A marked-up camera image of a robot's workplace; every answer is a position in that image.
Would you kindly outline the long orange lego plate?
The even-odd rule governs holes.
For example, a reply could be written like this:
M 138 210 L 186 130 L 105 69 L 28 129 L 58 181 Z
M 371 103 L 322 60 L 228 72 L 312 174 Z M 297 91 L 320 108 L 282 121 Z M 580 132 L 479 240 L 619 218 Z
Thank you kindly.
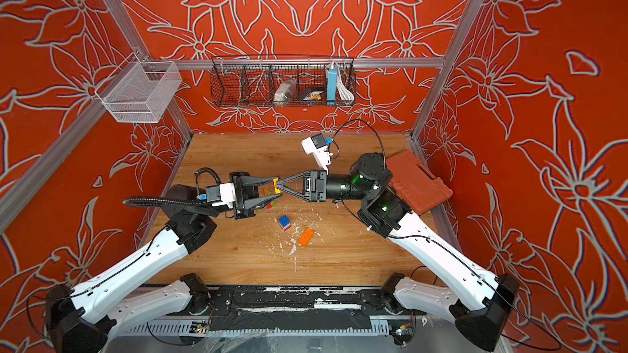
M 301 246 L 307 247 L 308 244 L 310 243 L 310 241 L 312 240 L 312 238 L 315 235 L 315 231 L 310 229 L 310 228 L 306 228 L 304 233 L 301 235 L 301 237 L 298 240 L 298 243 Z

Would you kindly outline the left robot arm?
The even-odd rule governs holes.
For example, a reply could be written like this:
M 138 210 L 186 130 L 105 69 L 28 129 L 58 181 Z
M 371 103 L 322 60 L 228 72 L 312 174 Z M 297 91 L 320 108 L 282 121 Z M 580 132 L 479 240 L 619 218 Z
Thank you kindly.
M 129 294 L 204 246 L 217 228 L 215 217 L 231 212 L 235 219 L 250 218 L 280 198 L 277 180 L 234 172 L 228 182 L 204 189 L 175 185 L 162 197 L 125 199 L 127 206 L 162 210 L 168 222 L 148 244 L 103 273 L 73 288 L 62 284 L 47 293 L 45 330 L 55 350 L 99 352 L 121 333 L 163 315 L 214 312 L 214 299 L 195 273 L 134 298 Z

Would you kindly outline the blue lego brick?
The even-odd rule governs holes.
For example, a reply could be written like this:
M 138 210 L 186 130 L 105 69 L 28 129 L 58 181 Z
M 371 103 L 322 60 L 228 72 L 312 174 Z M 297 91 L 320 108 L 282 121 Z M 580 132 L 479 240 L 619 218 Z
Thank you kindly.
M 284 231 L 288 230 L 291 227 L 291 220 L 286 215 L 281 216 L 278 219 L 278 223 L 281 226 L 281 229 Z

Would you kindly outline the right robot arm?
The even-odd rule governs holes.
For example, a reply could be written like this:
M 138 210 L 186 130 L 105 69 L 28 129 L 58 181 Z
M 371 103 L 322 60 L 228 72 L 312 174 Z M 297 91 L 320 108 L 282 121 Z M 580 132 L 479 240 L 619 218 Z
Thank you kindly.
M 447 320 L 474 346 L 494 351 L 515 308 L 518 281 L 479 266 L 446 242 L 389 186 L 392 178 L 384 155 L 369 153 L 347 174 L 309 170 L 279 179 L 276 189 L 309 203 L 360 201 L 356 217 L 362 224 L 406 250 L 443 282 L 438 287 L 395 273 L 383 287 L 393 304 Z

